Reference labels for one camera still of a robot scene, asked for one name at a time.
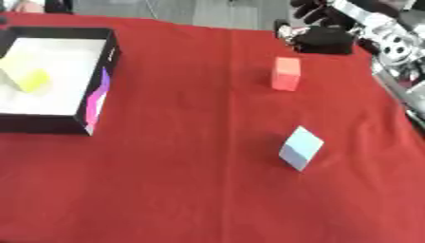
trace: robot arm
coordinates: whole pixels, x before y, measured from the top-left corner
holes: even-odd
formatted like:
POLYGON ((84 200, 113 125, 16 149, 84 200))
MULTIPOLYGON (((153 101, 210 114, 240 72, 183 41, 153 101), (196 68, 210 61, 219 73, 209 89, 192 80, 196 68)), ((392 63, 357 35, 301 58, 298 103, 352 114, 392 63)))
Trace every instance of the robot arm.
MULTIPOLYGON (((372 54, 372 75, 425 128, 425 12, 403 12, 393 18, 347 0, 328 0, 326 7, 356 22, 346 34, 372 54)), ((299 30, 280 25, 275 30, 279 38, 299 50, 296 40, 312 27, 299 30)))

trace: table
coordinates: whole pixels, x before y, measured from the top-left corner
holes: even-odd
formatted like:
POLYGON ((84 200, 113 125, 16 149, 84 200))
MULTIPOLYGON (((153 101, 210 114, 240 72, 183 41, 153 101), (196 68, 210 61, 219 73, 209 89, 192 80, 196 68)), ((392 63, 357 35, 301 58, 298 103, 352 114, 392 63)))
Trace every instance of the table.
POLYGON ((146 19, 14 15, 110 27, 123 51, 93 138, 0 135, 0 241, 425 240, 425 143, 368 56, 300 55, 268 31, 146 19), (270 89, 276 56, 297 92, 270 89), (325 141, 297 173, 278 158, 303 125, 325 141))

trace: wooden block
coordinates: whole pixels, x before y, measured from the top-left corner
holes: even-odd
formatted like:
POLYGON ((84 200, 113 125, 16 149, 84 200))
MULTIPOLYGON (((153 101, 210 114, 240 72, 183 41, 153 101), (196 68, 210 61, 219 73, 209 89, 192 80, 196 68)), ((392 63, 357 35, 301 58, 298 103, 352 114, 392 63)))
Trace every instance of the wooden block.
POLYGON ((14 83, 24 92, 32 92, 49 80, 47 72, 37 65, 37 59, 32 55, 7 55, 0 60, 0 69, 4 73, 2 79, 14 83))
POLYGON ((301 64, 297 58, 276 58, 272 74, 272 88, 295 91, 301 77, 301 64))
POLYGON ((299 126, 285 142, 279 156, 298 171, 303 171, 324 142, 299 126))

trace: light blue cube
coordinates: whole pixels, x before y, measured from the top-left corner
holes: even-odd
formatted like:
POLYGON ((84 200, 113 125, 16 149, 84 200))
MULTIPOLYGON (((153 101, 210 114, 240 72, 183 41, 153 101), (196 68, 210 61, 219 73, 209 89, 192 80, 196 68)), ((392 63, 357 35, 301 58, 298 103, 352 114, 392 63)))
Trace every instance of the light blue cube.
POLYGON ((285 142, 279 156, 298 171, 303 171, 324 142, 299 126, 285 142))

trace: pink cube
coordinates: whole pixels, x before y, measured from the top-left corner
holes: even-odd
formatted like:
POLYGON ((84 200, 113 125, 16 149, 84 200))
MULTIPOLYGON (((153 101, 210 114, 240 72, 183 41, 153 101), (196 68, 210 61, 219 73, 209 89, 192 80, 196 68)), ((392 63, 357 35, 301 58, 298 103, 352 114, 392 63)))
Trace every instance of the pink cube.
POLYGON ((271 86, 276 90, 295 91, 301 77, 298 58, 276 58, 271 86))

